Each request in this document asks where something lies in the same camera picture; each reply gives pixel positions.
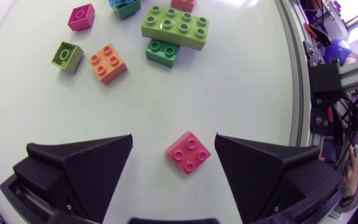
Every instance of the lego duplo brick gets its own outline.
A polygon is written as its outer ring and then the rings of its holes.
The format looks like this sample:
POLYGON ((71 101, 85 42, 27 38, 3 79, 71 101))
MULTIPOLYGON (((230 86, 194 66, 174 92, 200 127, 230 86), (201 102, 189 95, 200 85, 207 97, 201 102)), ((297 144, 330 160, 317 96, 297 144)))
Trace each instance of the lego duplo brick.
POLYGON ((165 153, 186 175, 191 174, 211 155, 189 131, 176 140, 165 153))
POLYGON ((151 6, 142 22, 142 36, 201 50, 207 39, 209 20, 172 8, 151 6))
POLYGON ((104 46, 101 50, 92 55, 88 61, 98 80, 105 85, 122 72, 128 70, 112 44, 104 46))
POLYGON ((124 19, 140 10, 140 0, 114 6, 112 9, 116 12, 120 19, 124 19))
POLYGON ((84 51, 80 46, 62 41, 51 62, 61 69, 73 73, 83 54, 84 51))
POLYGON ((67 25, 74 30, 86 29, 92 26, 94 9, 92 4, 76 7, 71 12, 67 25))
POLYGON ((109 0, 110 7, 120 6, 122 4, 131 3, 135 0, 109 0))
POLYGON ((171 7, 181 9, 185 12, 192 12, 197 0, 171 0, 171 7))
POLYGON ((151 40, 146 48, 146 58, 172 68, 180 46, 151 40))

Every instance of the blue helmet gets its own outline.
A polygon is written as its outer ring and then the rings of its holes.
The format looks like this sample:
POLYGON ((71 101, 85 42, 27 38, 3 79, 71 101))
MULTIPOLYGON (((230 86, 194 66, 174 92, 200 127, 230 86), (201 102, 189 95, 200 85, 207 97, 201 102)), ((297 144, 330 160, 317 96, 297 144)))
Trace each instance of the blue helmet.
POLYGON ((333 39, 331 42, 332 44, 326 47, 324 61, 329 63, 331 58, 336 58, 338 56, 339 63, 345 63, 346 57, 353 53, 352 49, 349 47, 349 44, 341 39, 333 39))

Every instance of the peach lego brick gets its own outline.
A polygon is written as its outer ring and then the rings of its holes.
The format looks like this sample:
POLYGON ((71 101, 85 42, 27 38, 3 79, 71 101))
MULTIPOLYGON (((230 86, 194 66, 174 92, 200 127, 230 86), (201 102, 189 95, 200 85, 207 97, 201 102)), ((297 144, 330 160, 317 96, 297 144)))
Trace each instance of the peach lego brick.
POLYGON ((101 50, 92 55, 88 61, 98 80, 105 85, 122 72, 128 70, 112 44, 104 46, 101 50))

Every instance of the large light green lego brick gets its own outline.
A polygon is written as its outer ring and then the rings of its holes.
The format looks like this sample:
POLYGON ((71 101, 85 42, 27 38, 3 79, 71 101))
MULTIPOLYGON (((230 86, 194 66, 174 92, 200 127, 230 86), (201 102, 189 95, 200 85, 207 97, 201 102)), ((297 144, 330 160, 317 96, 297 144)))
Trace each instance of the large light green lego brick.
POLYGON ((172 68, 180 46, 152 40, 146 48, 146 58, 172 68))
POLYGON ((84 51, 80 46, 62 41, 53 56, 52 63, 67 72, 73 73, 80 62, 84 51))
POLYGON ((142 22, 142 36, 201 50, 206 43, 209 20, 189 12, 150 6, 142 22))

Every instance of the screw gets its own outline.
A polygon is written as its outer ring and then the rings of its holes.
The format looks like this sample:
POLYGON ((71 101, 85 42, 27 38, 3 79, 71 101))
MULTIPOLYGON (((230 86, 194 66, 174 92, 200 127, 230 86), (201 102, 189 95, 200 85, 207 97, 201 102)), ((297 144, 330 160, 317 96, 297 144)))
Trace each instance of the screw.
POLYGON ((317 117, 316 117, 316 122, 317 122, 317 125, 320 125, 320 123, 321 123, 321 118, 320 118, 320 116, 317 116, 317 117))

